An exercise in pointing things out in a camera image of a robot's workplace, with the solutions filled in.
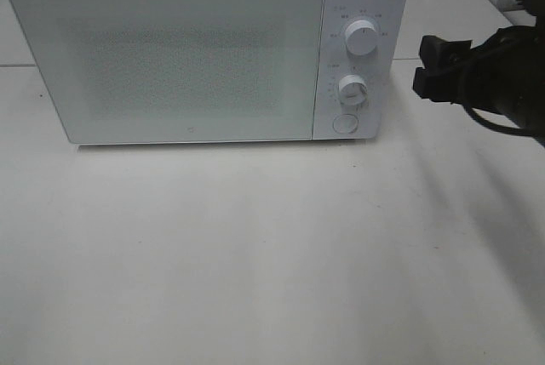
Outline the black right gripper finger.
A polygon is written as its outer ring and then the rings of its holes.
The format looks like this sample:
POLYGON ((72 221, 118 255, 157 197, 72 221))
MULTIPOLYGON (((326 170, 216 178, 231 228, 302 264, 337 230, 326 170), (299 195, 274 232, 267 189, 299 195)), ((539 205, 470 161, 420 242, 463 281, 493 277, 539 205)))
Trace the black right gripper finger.
POLYGON ((447 41, 426 35, 422 37, 419 56, 427 70, 441 70, 464 60, 472 47, 471 40, 447 41))
POLYGON ((458 71, 431 71, 423 67, 417 67, 412 89, 424 100, 435 103, 456 103, 458 71))

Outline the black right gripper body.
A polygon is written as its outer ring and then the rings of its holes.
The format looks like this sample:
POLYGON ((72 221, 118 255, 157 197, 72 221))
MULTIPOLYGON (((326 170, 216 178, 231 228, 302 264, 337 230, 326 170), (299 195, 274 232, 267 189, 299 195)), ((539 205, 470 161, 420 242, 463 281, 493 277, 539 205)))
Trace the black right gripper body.
POLYGON ((517 127, 544 125, 544 29, 510 26, 484 43, 453 42, 450 63, 460 67, 455 95, 461 106, 483 127, 496 124, 477 111, 506 117, 517 127))

